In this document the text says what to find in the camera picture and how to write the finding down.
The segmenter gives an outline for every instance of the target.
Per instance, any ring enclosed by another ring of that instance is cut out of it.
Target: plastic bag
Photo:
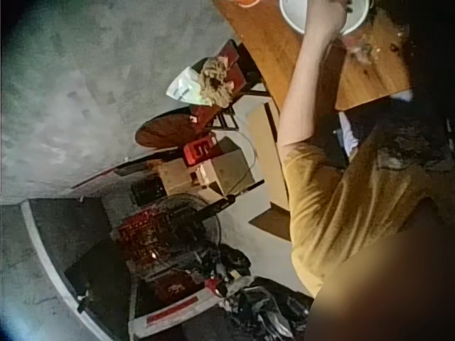
[[[187,67],[178,77],[169,85],[166,94],[178,101],[197,104],[212,105],[209,99],[203,99],[200,96],[200,85],[198,83],[199,74],[191,67]]]

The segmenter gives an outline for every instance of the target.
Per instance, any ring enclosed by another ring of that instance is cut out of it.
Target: concrete wall
[[[56,197],[125,158],[181,107],[186,66],[232,37],[210,0],[37,0],[2,43],[2,203]]]
[[[96,341],[49,281],[21,208],[0,206],[1,329],[11,341]]]

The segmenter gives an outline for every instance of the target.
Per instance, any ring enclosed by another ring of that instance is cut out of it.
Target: cable
[[[247,127],[247,125],[246,125],[245,123],[243,123],[242,120],[240,120],[240,119],[238,119],[238,118],[237,118],[237,120],[238,120],[240,123],[242,123],[243,126]],[[242,133],[241,131],[236,130],[236,132],[239,133],[241,136],[243,136],[243,138],[244,138],[245,140],[248,141],[248,143],[249,143],[250,146],[251,146],[251,149],[253,150],[253,155],[254,155],[255,158],[253,159],[252,165],[248,168],[248,170],[247,170],[247,171],[245,172],[245,174],[241,177],[241,179],[240,179],[235,185],[233,185],[232,188],[231,188],[230,190],[228,190],[226,196],[228,196],[229,194],[232,194],[232,193],[231,193],[232,190],[234,190],[234,189],[235,189],[235,188],[236,188],[236,187],[237,187],[237,186],[238,186],[238,185],[247,177],[248,173],[252,170],[252,168],[255,166],[256,161],[257,161],[257,152],[256,152],[256,148],[255,148],[255,146],[253,145],[253,143],[251,142],[251,140],[250,140],[249,138],[247,138],[247,136],[246,136],[244,133]]]

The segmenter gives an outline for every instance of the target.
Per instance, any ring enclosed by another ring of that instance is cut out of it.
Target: hand
[[[308,0],[305,36],[328,45],[338,36],[346,23],[347,2],[347,0]]]

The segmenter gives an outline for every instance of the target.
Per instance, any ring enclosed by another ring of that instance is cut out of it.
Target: bowl rim
[[[298,27],[295,23],[293,23],[291,21],[291,19],[289,19],[289,17],[287,16],[286,14],[286,11],[284,10],[284,0],[279,0],[279,9],[284,17],[284,19],[286,19],[286,22],[297,32],[301,33],[301,34],[305,34],[305,30],[302,30],[300,27]],[[365,3],[366,3],[366,6],[365,6],[365,10],[364,12],[362,13],[362,16],[360,17],[359,21],[353,25],[352,27],[348,28],[346,31],[342,32],[341,34],[344,36],[346,34],[349,34],[351,32],[353,32],[354,30],[356,30],[357,28],[359,28],[366,20],[367,18],[367,15],[368,15],[368,12],[370,11],[370,0],[365,0]]]

